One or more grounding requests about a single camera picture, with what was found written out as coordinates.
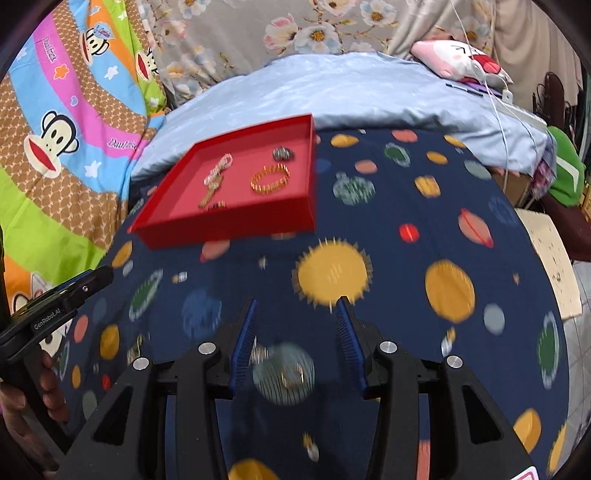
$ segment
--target monkey face print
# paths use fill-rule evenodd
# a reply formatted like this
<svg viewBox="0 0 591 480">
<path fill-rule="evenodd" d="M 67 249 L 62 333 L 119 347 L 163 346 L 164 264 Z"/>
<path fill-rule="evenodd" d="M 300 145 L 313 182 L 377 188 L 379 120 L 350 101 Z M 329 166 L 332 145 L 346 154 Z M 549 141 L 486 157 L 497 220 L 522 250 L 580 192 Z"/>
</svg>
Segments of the monkey face print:
<svg viewBox="0 0 591 480">
<path fill-rule="evenodd" d="M 158 75 L 158 67 L 156 66 L 154 53 L 151 49 L 148 50 L 147 54 L 143 51 L 137 53 L 135 56 L 135 70 L 138 73 L 138 77 L 145 82 L 149 82 L 153 74 Z"/>
<path fill-rule="evenodd" d="M 76 126 L 70 118 L 55 111 L 47 112 L 41 121 L 41 135 L 27 135 L 24 149 L 31 166 L 46 178 L 61 173 L 60 155 L 78 150 Z"/>
<path fill-rule="evenodd" d="M 82 32 L 79 41 L 82 59 L 89 67 L 92 65 L 93 56 L 102 55 L 109 49 L 108 36 L 101 34 L 100 31 L 97 33 L 96 28 Z"/>
</svg>

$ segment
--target jewelry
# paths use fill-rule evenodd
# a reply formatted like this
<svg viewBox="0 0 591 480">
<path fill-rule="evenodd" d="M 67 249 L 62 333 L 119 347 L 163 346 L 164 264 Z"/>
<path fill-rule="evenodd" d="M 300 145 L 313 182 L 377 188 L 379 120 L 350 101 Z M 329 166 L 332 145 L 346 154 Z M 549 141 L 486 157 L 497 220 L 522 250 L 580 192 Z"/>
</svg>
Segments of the jewelry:
<svg viewBox="0 0 591 480">
<path fill-rule="evenodd" d="M 273 183 L 270 183 L 269 185 L 258 185 L 258 183 L 261 181 L 261 179 L 263 177 L 266 177 L 267 175 L 269 175 L 271 173 L 284 173 L 285 176 L 281 177 L 277 181 L 274 181 Z M 273 193 L 273 192 L 276 192 L 277 190 L 281 190 L 281 189 L 285 188 L 285 186 L 289 182 L 289 178 L 290 178 L 290 171 L 287 169 L 287 167 L 283 163 L 278 163 L 275 165 L 271 165 L 270 167 L 263 167 L 263 169 L 261 171 L 258 171 L 257 173 L 255 173 L 251 179 L 251 188 L 256 193 L 260 193 L 263 195 L 265 195 L 267 193 Z"/>
<path fill-rule="evenodd" d="M 212 201 L 213 195 L 216 190 L 222 185 L 223 176 L 218 175 L 211 183 L 207 184 L 207 194 L 203 197 L 203 200 L 199 202 L 199 208 L 205 208 L 209 202 Z"/>
<path fill-rule="evenodd" d="M 306 383 L 306 379 L 304 378 L 304 368 L 300 364 L 295 365 L 295 372 L 288 372 L 287 368 L 284 367 L 280 376 L 281 385 L 286 390 L 291 390 L 292 388 L 299 387 Z"/>
<path fill-rule="evenodd" d="M 214 179 L 222 172 L 222 170 L 226 170 L 227 168 L 230 168 L 232 166 L 233 161 L 234 160 L 232 158 L 232 155 L 226 153 L 220 159 L 220 161 L 217 162 L 217 165 L 211 169 L 209 175 L 205 177 L 205 180 L 203 180 L 203 184 L 209 185 L 211 182 L 213 182 Z"/>
<path fill-rule="evenodd" d="M 287 147 L 277 147 L 273 150 L 273 160 L 275 161 L 290 161 L 296 155 Z"/>
<path fill-rule="evenodd" d="M 216 202 L 213 205 L 207 207 L 207 211 L 209 212 L 210 210 L 217 210 L 218 208 L 226 208 L 226 202 Z"/>
</svg>

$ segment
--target ring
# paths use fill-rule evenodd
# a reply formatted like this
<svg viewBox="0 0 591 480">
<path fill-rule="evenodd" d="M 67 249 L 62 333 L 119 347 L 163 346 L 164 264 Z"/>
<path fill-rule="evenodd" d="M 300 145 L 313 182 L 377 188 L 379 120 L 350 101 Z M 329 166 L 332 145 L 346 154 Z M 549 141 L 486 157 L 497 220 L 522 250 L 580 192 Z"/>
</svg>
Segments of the ring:
<svg viewBox="0 0 591 480">
<path fill-rule="evenodd" d="M 284 173 L 285 176 L 281 177 L 279 180 L 270 183 L 269 185 L 259 185 L 258 183 L 261 181 L 263 177 L 270 175 L 271 173 Z M 255 173 L 251 179 L 251 188 L 259 194 L 268 194 L 276 192 L 277 190 L 281 190 L 285 188 L 287 183 L 289 182 L 290 178 L 290 171 L 283 163 L 278 163 L 276 165 L 271 165 L 270 167 L 263 167 L 261 171 Z"/>
<path fill-rule="evenodd" d="M 275 161 L 290 161 L 294 156 L 294 153 L 287 147 L 277 147 L 273 150 L 273 159 Z"/>
<path fill-rule="evenodd" d="M 306 379 L 304 378 L 304 368 L 300 364 L 297 364 L 295 366 L 295 371 L 297 375 L 287 372 L 287 368 L 285 367 L 281 371 L 281 385 L 286 390 L 290 390 L 306 383 Z"/>
</svg>

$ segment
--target human hand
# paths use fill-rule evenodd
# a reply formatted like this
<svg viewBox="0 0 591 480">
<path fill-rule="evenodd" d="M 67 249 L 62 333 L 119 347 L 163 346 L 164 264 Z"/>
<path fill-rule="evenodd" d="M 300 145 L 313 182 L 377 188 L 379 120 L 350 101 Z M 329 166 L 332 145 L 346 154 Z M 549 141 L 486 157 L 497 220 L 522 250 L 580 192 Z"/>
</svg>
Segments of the human hand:
<svg viewBox="0 0 591 480">
<path fill-rule="evenodd" d="M 70 411 L 62 391 L 59 390 L 59 380 L 51 369 L 53 361 L 49 354 L 44 351 L 41 353 L 41 361 L 43 368 L 39 382 L 41 388 L 45 391 L 43 403 L 53 420 L 68 421 Z M 22 411 L 27 406 L 25 395 L 10 385 L 0 383 L 0 406 L 2 407 L 2 416 L 8 432 L 18 446 L 32 460 L 46 468 L 48 473 L 57 470 L 55 460 L 22 416 Z"/>
</svg>

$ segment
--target pillow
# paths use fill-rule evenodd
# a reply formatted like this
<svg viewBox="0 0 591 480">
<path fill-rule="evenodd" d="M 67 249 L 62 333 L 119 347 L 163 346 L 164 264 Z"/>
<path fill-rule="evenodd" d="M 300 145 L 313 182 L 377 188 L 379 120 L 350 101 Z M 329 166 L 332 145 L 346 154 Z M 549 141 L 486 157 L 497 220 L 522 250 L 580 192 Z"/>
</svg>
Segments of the pillow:
<svg viewBox="0 0 591 480">
<path fill-rule="evenodd" d="M 509 74 L 492 58 L 460 41 L 418 41 L 410 52 L 444 79 L 485 79 L 489 87 L 498 90 L 505 88 L 506 83 L 513 83 Z"/>
<path fill-rule="evenodd" d="M 550 194 L 565 207 L 577 205 L 585 180 L 585 165 L 579 160 L 568 136 L 559 128 L 548 127 L 556 139 L 556 181 L 550 187 Z"/>
</svg>

